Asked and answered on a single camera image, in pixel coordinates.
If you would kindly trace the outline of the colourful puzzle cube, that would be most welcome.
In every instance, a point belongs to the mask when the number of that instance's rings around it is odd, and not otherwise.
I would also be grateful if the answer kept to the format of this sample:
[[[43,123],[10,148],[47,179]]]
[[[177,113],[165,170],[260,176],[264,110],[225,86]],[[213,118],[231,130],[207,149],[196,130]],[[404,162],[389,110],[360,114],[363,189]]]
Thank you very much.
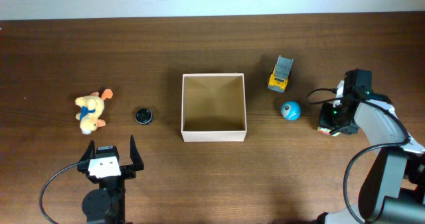
[[[324,128],[324,127],[318,127],[317,131],[322,133],[322,134],[329,135],[329,136],[338,136],[340,134],[340,132],[337,132],[335,130],[331,130],[329,128]]]

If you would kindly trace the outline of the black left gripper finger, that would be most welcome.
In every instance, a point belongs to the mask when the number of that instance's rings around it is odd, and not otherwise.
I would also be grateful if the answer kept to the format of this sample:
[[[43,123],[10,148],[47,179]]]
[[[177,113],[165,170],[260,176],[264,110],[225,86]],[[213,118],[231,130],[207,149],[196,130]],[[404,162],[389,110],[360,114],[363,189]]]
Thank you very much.
[[[130,159],[134,166],[134,170],[144,170],[144,162],[138,152],[134,136],[130,136]]]
[[[96,149],[95,149],[94,140],[91,140],[86,151],[84,152],[84,154],[80,158],[80,162],[89,162],[94,157],[95,151],[96,151]]]

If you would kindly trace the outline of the beige cardboard box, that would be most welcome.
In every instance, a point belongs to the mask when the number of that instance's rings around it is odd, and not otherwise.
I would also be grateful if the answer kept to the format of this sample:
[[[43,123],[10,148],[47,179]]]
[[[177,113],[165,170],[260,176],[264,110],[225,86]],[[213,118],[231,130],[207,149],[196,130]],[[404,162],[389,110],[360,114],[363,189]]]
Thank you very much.
[[[181,134],[185,142],[242,142],[247,129],[242,73],[183,75]]]

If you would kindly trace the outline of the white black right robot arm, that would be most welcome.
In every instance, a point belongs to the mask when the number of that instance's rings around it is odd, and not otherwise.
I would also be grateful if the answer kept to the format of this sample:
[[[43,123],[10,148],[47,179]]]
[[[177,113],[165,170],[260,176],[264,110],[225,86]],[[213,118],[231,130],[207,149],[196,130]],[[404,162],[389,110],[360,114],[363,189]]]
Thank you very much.
[[[366,93],[338,97],[340,105],[322,100],[321,119],[344,117],[355,123],[370,146],[355,154],[345,169],[343,198],[346,208],[322,213],[316,223],[423,223],[424,147],[417,143],[396,117],[388,97]],[[348,197],[348,179],[355,162],[368,152],[378,152],[363,182],[356,204]]]

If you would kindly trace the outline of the yellow grey toy truck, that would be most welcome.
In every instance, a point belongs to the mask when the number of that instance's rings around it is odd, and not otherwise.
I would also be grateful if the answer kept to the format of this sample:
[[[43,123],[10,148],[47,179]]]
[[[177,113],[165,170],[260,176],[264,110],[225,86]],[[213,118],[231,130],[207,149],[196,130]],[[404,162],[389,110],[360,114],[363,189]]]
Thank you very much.
[[[293,63],[294,60],[292,58],[278,57],[268,79],[268,88],[270,90],[281,93],[286,91]]]

